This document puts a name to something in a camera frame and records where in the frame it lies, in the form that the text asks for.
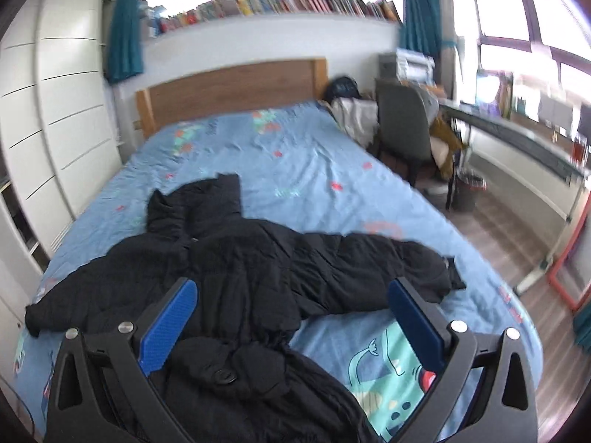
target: bed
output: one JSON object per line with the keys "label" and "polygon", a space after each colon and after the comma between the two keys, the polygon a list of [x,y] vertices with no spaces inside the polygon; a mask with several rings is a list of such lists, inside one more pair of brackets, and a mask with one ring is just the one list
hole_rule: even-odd
{"label": "bed", "polygon": [[[340,132],[315,101],[326,82],[326,60],[315,58],[233,66],[138,91],[148,140],[72,226],[36,299],[118,241],[143,232],[154,189],[169,193],[191,181],[238,173],[245,217],[302,232],[411,239],[453,255],[468,288],[445,298],[445,317],[484,333],[518,328],[537,385],[542,345],[525,309],[419,192]],[[24,331],[17,348],[16,388],[41,433],[62,338],[42,332],[34,339]],[[353,393],[386,441],[434,377],[421,368],[389,310],[309,319],[291,345]],[[473,370],[441,437],[457,429],[477,381]]]}

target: trash can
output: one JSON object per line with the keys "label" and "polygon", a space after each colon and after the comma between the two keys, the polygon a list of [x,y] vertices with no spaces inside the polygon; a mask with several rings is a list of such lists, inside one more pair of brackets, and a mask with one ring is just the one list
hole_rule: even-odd
{"label": "trash can", "polygon": [[451,207],[457,211],[473,211],[481,193],[486,190],[484,177],[472,170],[460,170],[456,174],[456,190]]}

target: blue gripper pad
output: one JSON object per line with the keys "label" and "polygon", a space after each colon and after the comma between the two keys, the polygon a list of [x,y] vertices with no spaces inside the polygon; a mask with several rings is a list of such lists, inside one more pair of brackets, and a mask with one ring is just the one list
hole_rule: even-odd
{"label": "blue gripper pad", "polygon": [[423,368],[433,373],[441,372],[446,366],[444,342],[398,280],[390,283],[388,304]]}
{"label": "blue gripper pad", "polygon": [[140,342],[138,363],[146,376],[162,368],[196,306],[197,285],[187,280]]}

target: chair leg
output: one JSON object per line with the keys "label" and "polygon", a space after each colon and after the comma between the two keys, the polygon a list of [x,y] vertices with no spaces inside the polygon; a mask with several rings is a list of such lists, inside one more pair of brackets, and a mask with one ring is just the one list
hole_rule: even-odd
{"label": "chair leg", "polygon": [[417,184],[417,177],[421,169],[421,160],[410,159],[406,161],[409,171],[407,172],[406,180],[414,188]]}
{"label": "chair leg", "polygon": [[456,161],[454,158],[453,164],[451,165],[451,178],[447,183],[447,199],[445,201],[445,209],[449,211],[451,208],[451,199],[453,198],[454,185],[456,183]]}
{"label": "chair leg", "polygon": [[379,136],[378,136],[378,150],[376,152],[375,157],[378,160],[382,161],[382,138],[380,138]]}

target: bookshelf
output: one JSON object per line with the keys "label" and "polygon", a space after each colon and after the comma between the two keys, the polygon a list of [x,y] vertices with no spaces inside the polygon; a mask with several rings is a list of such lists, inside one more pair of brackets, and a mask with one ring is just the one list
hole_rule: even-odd
{"label": "bookshelf", "polygon": [[160,37],[187,26],[228,18],[279,15],[319,15],[401,23],[394,3],[386,0],[374,3],[362,0],[212,0],[172,17],[156,16],[149,19],[149,25],[154,35]]}
{"label": "bookshelf", "polygon": [[377,18],[359,18],[357,16],[348,15],[348,14],[334,14],[334,13],[308,13],[308,12],[299,12],[299,13],[268,13],[268,14],[253,14],[250,16],[243,16],[243,15],[233,15],[227,16],[224,18],[217,18],[215,20],[206,21],[203,23],[199,23],[197,25],[187,25],[181,28],[176,29],[175,31],[166,32],[165,34],[161,34],[156,38],[149,38],[143,41],[144,45],[150,46],[152,43],[157,45],[162,40],[167,40],[168,38],[174,38],[174,35],[184,34],[184,32],[190,31],[199,31],[199,29],[205,28],[214,28],[215,26],[222,26],[222,25],[233,25],[235,23],[248,23],[248,22],[255,22],[255,21],[282,21],[282,20],[290,20],[296,22],[298,20],[303,21],[315,21],[315,20],[329,20],[329,21],[342,21],[343,23],[347,22],[355,22],[359,23],[362,22],[364,25],[378,25],[383,26],[384,28],[398,28],[400,23],[396,21],[389,21],[389,20],[378,20]]}

